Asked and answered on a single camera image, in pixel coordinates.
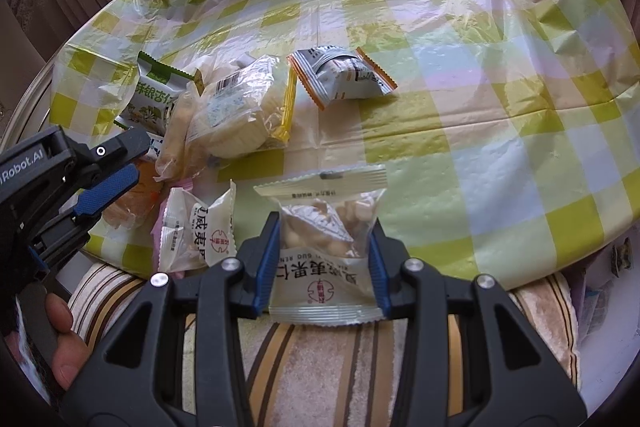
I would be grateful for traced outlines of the left hand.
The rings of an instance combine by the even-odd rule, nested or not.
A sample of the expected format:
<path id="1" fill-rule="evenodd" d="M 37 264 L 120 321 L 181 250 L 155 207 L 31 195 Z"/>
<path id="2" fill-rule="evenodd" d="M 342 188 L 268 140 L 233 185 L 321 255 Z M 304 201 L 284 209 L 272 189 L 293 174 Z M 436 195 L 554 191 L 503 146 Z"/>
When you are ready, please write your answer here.
<path id="1" fill-rule="evenodd" d="M 44 307 L 50 324 L 58 333 L 51 371 L 58 384 L 67 390 L 88 361 L 91 351 L 73 331 L 73 314 L 61 297 L 48 294 Z"/>

